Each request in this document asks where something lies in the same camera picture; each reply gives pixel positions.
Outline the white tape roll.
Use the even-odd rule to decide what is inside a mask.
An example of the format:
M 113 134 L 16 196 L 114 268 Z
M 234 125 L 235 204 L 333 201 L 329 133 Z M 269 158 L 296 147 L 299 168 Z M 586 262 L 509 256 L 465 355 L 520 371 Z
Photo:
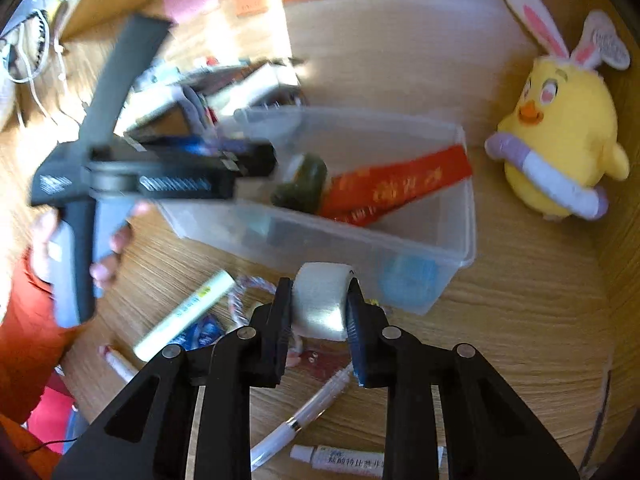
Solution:
M 347 264 L 307 262 L 292 286 L 292 329 L 304 338 L 345 341 L 346 299 L 354 270 Z

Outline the white ointment tube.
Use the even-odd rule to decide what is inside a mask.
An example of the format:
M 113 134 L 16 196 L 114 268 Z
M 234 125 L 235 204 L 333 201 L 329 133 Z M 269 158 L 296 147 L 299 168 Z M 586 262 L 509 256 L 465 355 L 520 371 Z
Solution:
M 415 464 L 411 462 L 393 462 L 391 479 L 431 479 L 438 478 L 446 448 L 437 448 L 437 458 L 429 463 L 420 458 Z M 311 468 L 337 474 L 356 474 L 357 476 L 383 479 L 385 474 L 385 455 L 380 452 L 364 452 L 332 446 L 293 445 L 290 451 L 292 460 L 308 464 Z

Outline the stack of books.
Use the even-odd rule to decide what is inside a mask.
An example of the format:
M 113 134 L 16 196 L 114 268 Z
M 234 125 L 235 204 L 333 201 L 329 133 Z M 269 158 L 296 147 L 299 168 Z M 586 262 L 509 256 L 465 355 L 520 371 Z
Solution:
M 202 136 L 242 108 L 305 103 L 295 63 L 289 58 L 202 66 L 190 72 L 155 64 L 134 82 L 115 132 Z

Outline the dark green bottle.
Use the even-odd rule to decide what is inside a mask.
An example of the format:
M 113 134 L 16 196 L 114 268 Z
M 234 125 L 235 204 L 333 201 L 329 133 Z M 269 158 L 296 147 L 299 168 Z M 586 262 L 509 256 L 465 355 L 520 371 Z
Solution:
M 295 155 L 286 167 L 283 181 L 272 191 L 273 206 L 315 214 L 322 199 L 328 167 L 315 154 Z

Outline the blue tape roll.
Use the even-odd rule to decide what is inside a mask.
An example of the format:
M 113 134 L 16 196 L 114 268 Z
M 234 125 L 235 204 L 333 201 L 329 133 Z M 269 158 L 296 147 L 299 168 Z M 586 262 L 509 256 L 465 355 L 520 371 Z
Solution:
M 378 278 L 381 299 L 388 306 L 416 314 L 431 309 L 438 296 L 438 265 L 431 259 L 399 256 L 390 259 Z

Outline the blue card pack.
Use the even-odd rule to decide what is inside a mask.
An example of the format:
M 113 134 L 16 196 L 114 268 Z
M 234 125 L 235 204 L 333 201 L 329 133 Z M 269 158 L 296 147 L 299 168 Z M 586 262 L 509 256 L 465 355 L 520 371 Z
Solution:
M 186 350 L 198 350 L 214 344 L 226 331 L 213 313 L 207 313 L 172 340 Z

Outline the white cylindrical tube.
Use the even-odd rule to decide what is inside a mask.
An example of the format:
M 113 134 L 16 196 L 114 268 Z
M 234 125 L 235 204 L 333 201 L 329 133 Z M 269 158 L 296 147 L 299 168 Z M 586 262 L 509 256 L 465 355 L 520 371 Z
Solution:
M 219 271 L 195 292 L 178 304 L 134 346 L 134 355 L 149 362 L 180 333 L 199 320 L 214 304 L 233 288 L 234 278 Z

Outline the red envelope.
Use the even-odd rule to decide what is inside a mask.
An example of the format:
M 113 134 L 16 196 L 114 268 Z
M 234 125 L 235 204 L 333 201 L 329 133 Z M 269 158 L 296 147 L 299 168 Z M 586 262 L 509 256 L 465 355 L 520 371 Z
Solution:
M 368 226 L 471 176 L 468 155 L 460 144 L 405 162 L 361 168 L 331 179 L 318 215 L 352 226 Z

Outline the white pen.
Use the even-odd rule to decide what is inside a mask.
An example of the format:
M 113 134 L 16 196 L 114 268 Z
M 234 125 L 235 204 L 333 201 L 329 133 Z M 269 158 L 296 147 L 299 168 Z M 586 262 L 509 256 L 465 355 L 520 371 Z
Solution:
M 338 370 L 294 415 L 254 445 L 250 450 L 250 471 L 268 463 L 299 431 L 318 419 L 347 388 L 353 371 L 352 363 Z

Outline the clear plastic storage bin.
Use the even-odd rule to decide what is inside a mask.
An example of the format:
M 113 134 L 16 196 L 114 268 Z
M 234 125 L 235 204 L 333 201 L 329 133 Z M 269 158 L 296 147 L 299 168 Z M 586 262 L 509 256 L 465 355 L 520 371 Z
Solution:
M 163 204 L 178 236 L 288 273 L 345 263 L 368 297 L 417 314 L 473 263 L 472 169 L 460 126 L 281 107 L 238 110 L 218 129 L 270 142 L 277 170 L 240 182 L 230 202 Z

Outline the yellow chick plush toy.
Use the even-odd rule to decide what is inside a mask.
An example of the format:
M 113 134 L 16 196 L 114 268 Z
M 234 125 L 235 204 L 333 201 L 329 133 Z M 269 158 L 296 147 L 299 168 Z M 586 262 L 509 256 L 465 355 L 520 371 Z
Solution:
M 485 151 L 502 162 L 506 182 L 547 219 L 602 218 L 608 199 L 599 182 L 629 176 L 617 141 L 613 98 L 598 72 L 630 65 L 629 52 L 608 14 L 591 11 L 574 50 L 568 50 L 541 0 L 504 0 L 546 53 L 536 58 L 514 110 L 498 123 Z

